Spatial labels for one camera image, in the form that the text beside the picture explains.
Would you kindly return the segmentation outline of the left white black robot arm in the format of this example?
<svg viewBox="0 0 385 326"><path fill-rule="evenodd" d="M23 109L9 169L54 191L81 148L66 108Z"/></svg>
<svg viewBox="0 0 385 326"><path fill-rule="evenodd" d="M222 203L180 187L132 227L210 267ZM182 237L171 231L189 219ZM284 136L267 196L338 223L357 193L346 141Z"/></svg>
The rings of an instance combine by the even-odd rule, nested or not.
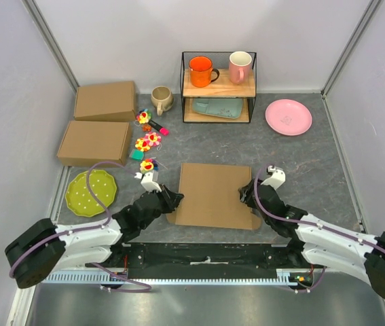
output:
<svg viewBox="0 0 385 326"><path fill-rule="evenodd" d="M174 212L182 199L183 194L162 185L159 192L145 192L104 222L61 225L40 219L6 246L10 278L26 289L57 270L101 263L119 266L124 259L121 246L161 215Z"/></svg>

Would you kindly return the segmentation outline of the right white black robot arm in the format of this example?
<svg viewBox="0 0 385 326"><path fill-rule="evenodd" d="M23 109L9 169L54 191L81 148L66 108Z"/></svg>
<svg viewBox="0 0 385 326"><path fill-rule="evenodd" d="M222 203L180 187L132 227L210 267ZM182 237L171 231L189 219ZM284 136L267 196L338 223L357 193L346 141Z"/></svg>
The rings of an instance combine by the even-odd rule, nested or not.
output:
<svg viewBox="0 0 385 326"><path fill-rule="evenodd" d="M242 203L295 244L285 252L291 266L308 262L343 272L370 285L385 300L385 232L375 236L327 223L285 204L272 186L256 180L241 187L239 194Z"/></svg>

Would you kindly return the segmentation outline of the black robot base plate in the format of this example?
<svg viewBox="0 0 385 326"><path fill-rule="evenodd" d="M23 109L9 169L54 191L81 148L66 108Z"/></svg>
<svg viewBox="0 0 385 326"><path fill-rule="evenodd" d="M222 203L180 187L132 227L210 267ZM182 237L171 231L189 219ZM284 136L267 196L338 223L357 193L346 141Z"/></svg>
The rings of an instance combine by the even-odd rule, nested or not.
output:
<svg viewBox="0 0 385 326"><path fill-rule="evenodd" d="M126 268L133 279L274 278L277 269L310 270L301 245L152 243L115 245L101 266Z"/></svg>

